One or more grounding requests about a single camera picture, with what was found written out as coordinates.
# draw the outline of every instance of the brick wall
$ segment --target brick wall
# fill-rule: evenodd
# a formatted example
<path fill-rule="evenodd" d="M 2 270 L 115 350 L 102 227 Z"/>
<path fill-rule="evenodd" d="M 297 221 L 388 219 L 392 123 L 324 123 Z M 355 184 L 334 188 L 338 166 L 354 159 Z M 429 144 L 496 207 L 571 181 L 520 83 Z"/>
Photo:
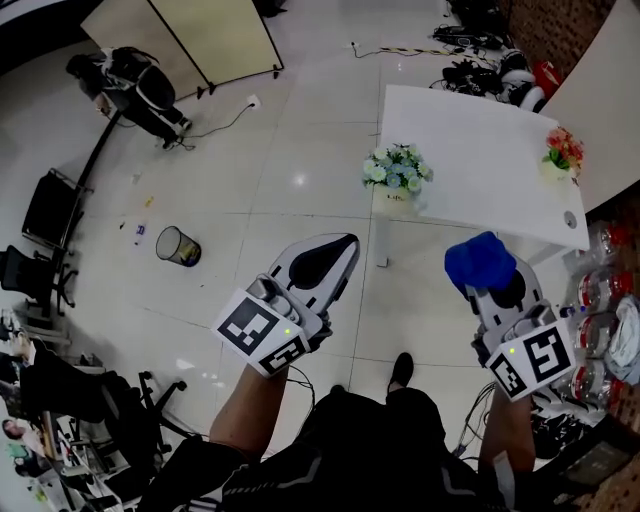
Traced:
<path fill-rule="evenodd" d="M 615 0 L 498 0 L 509 31 L 530 64 L 548 60 L 566 77 L 587 50 Z"/>

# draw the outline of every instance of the white table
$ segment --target white table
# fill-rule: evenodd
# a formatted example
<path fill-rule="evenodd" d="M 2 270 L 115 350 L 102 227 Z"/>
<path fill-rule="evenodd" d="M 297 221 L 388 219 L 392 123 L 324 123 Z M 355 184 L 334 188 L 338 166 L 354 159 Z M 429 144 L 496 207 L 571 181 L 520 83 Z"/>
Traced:
<path fill-rule="evenodd" d="M 589 248 L 579 188 L 538 168 L 557 124 L 484 98 L 389 85 L 380 145 L 414 143 L 433 168 L 417 216 L 549 242 L 547 257 L 556 247 Z M 376 264 L 386 266 L 390 215 L 373 216 Z"/>

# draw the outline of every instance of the black chair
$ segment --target black chair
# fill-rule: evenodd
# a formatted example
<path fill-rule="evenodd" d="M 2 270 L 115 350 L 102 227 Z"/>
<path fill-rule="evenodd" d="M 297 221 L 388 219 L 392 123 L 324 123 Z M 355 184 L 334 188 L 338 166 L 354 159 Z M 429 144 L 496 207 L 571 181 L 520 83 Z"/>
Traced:
<path fill-rule="evenodd" d="M 70 307 L 75 307 L 75 303 L 67 297 L 65 286 L 78 272 L 72 270 L 64 274 L 64 269 L 69 267 L 65 263 L 56 283 L 57 266 L 53 260 L 37 251 L 33 258 L 29 258 L 10 245 L 5 252 L 0 252 L 0 285 L 3 290 L 24 293 L 34 299 L 36 305 L 42 308 L 44 317 L 51 313 L 51 292 L 55 291 L 58 296 L 58 315 L 64 316 L 60 301 L 64 300 Z"/>
<path fill-rule="evenodd" d="M 67 249 L 75 226 L 82 218 L 80 198 L 89 189 L 56 169 L 40 178 L 22 225 L 22 235 L 50 249 Z"/>
<path fill-rule="evenodd" d="M 152 378 L 150 372 L 139 375 L 140 388 L 132 388 L 128 382 L 115 372 L 91 377 L 98 379 L 100 397 L 96 402 L 102 402 L 104 423 L 110 442 L 100 448 L 92 445 L 96 459 L 108 473 L 106 456 L 119 451 L 127 461 L 129 467 L 114 476 L 104 480 L 122 503 L 140 498 L 149 484 L 162 467 L 163 455 L 171 451 L 171 446 L 164 443 L 160 427 L 166 427 L 173 432 L 188 438 L 197 434 L 187 432 L 167 420 L 162 411 L 176 390 L 184 391 L 187 385 L 183 381 L 174 382 L 169 389 L 154 403 L 152 390 L 147 385 Z M 91 444 L 88 441 L 76 441 L 72 444 Z M 113 502 L 106 500 L 90 500 L 87 510 L 104 510 L 113 506 Z"/>

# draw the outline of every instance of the trash can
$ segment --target trash can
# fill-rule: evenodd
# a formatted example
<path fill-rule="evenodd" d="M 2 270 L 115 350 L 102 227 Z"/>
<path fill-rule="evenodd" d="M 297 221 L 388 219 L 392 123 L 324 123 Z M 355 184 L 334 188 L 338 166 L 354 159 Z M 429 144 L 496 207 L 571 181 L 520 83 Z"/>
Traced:
<path fill-rule="evenodd" d="M 200 261 L 202 248 L 177 227 L 169 226 L 158 237 L 156 254 L 161 260 L 193 267 Z"/>

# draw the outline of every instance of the wire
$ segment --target wire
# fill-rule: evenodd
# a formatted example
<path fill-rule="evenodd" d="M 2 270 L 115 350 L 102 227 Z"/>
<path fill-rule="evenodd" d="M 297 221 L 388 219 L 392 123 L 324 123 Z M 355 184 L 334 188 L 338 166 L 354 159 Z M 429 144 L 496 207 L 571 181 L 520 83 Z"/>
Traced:
<path fill-rule="evenodd" d="M 306 388 L 311 391 L 311 407 L 309 407 L 309 412 L 307 413 L 307 416 L 305 417 L 304 421 L 302 422 L 302 425 L 300 426 L 300 431 L 302 431 L 302 427 L 306 423 L 307 419 L 309 418 L 313 410 L 316 408 L 316 390 L 314 389 L 313 384 L 311 384 L 309 377 L 307 377 L 307 374 L 304 373 L 300 368 L 297 368 L 293 365 L 289 365 L 289 368 L 292 368 L 295 371 L 299 372 L 305 378 L 306 382 L 295 380 L 295 379 L 287 379 L 287 381 L 299 384 L 303 388 Z"/>
<path fill-rule="evenodd" d="M 208 131 L 207 133 L 203 133 L 202 135 L 187 135 L 186 137 L 184 137 L 185 139 L 201 139 L 203 137 L 206 137 L 208 135 L 211 135 L 212 133 L 215 132 L 219 132 L 220 130 L 226 130 L 227 128 L 231 128 L 234 124 L 236 124 L 236 121 L 238 119 L 240 119 L 240 116 L 242 114 L 244 114 L 247 110 L 249 110 L 250 108 L 255 107 L 255 103 L 249 103 L 246 107 L 244 107 L 240 113 L 236 116 L 236 118 L 231 121 L 231 123 L 229 123 L 227 126 L 221 126 L 220 128 L 214 128 L 213 130 Z"/>
<path fill-rule="evenodd" d="M 435 51 L 435 50 L 423 50 L 423 51 L 419 51 L 419 52 L 415 52 L 415 53 L 403 53 L 403 52 L 397 52 L 395 50 L 384 50 L 382 48 L 380 50 L 375 51 L 375 52 L 369 52 L 369 53 L 365 53 L 363 55 L 358 55 L 358 50 L 356 50 L 355 43 L 351 43 L 351 48 L 353 48 L 353 54 L 355 55 L 356 59 L 364 59 L 365 57 L 368 57 L 369 55 L 378 55 L 380 53 L 395 53 L 396 55 L 401 55 L 402 57 L 416 57 L 417 55 L 424 55 L 424 54 L 429 54 L 429 55 L 448 55 L 446 53 L 442 53 L 442 52 Z"/>
<path fill-rule="evenodd" d="M 111 116 L 109 116 L 108 114 L 104 114 L 104 116 L 111 121 Z M 133 123 L 131 125 L 126 125 L 126 124 L 120 124 L 118 121 L 116 121 L 116 124 L 118 126 L 121 126 L 122 128 L 133 128 L 134 126 L 137 126 L 136 123 Z"/>
<path fill-rule="evenodd" d="M 467 430 L 471 431 L 471 433 L 473 434 L 474 437 L 482 440 L 482 436 L 479 433 L 480 425 L 482 424 L 482 422 L 484 420 L 485 413 L 486 413 L 486 410 L 487 410 L 487 406 L 488 406 L 488 403 L 489 403 L 489 397 L 491 396 L 491 393 L 493 393 L 493 391 L 495 389 L 495 386 L 496 386 L 495 382 L 487 384 L 478 393 L 478 396 L 476 397 L 475 402 L 471 406 L 471 410 L 469 411 L 469 414 L 467 414 L 467 417 L 465 418 L 464 428 L 462 429 L 462 432 L 460 433 L 460 438 L 458 440 L 458 446 L 453 451 L 453 454 L 456 457 L 460 457 L 466 451 L 466 449 L 471 444 L 471 442 L 473 441 L 473 438 L 471 438 L 471 440 L 469 440 L 467 443 L 465 443 L 465 437 L 466 437 Z M 480 413 L 480 417 L 478 418 L 478 424 L 477 424 L 477 426 L 475 428 L 473 428 L 470 425 L 471 417 L 473 416 L 474 411 L 483 402 L 484 402 L 484 404 L 483 404 L 482 412 Z"/>
<path fill-rule="evenodd" d="M 441 84 L 442 82 L 446 82 L 446 80 L 444 78 L 441 78 L 440 80 L 436 80 L 429 86 L 429 89 L 433 89 L 434 85 L 436 85 L 437 83 Z"/>

